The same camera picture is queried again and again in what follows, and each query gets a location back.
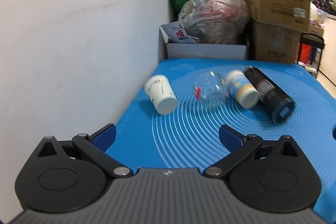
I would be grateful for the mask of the black cylindrical cup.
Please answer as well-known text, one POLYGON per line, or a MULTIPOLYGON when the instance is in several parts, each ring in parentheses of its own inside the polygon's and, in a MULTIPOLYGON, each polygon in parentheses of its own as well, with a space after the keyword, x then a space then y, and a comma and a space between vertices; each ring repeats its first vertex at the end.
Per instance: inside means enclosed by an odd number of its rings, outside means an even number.
POLYGON ((272 121, 275 124, 284 123, 295 108, 294 100, 260 69, 248 67, 244 75, 257 90, 260 101, 272 121))

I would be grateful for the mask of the clear glass cup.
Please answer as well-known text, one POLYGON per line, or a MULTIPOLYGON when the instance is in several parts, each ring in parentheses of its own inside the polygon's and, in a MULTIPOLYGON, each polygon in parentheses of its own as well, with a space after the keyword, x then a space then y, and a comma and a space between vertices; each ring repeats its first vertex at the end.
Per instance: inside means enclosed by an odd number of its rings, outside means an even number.
POLYGON ((206 109, 222 107, 229 95, 222 75, 208 71, 194 80, 194 97, 206 109))

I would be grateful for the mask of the lower brown cardboard box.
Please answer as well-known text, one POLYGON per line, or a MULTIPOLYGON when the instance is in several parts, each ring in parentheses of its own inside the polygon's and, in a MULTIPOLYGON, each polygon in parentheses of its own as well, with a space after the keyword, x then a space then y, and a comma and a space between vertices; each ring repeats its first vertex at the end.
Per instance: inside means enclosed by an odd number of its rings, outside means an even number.
POLYGON ((255 59, 274 63, 294 63, 300 37, 299 31, 254 21, 255 59))

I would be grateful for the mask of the red bucket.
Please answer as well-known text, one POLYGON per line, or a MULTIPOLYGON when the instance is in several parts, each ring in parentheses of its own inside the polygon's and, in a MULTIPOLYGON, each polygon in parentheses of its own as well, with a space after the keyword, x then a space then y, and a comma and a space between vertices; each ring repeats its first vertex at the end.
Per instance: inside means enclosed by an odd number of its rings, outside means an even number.
POLYGON ((303 44, 301 47, 301 53, 299 55, 299 61, 306 64, 309 62, 312 46, 303 44))

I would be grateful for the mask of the white cardboard box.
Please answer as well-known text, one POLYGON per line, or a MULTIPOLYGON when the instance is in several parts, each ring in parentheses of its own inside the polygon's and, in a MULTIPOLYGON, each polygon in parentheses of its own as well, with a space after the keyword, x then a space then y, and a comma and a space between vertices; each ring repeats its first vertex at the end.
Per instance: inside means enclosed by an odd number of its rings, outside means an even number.
POLYGON ((188 36, 178 22, 163 24, 161 32, 167 36, 166 52, 169 59, 229 59, 245 60, 248 46, 234 44, 201 44, 188 36))

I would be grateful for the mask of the clear plastic bag with clothes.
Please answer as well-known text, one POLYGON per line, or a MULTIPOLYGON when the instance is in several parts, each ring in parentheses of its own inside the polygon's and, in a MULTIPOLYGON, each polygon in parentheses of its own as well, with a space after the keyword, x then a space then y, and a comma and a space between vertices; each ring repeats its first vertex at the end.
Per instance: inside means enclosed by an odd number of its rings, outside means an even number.
POLYGON ((201 44, 238 44, 248 20, 244 0, 189 0, 178 15, 180 26, 201 44))

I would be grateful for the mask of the black folding chair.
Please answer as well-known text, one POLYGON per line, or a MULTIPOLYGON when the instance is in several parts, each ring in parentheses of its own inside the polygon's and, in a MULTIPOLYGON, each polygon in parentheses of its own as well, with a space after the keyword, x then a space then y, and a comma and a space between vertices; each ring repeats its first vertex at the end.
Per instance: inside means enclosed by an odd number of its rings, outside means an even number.
POLYGON ((309 74, 315 79, 318 76, 319 68, 321 65, 322 54, 325 48, 324 39, 316 34, 302 33, 298 45, 298 54, 296 63, 301 65, 309 74), (309 62, 304 64, 299 61, 301 47, 303 44, 312 46, 309 62))

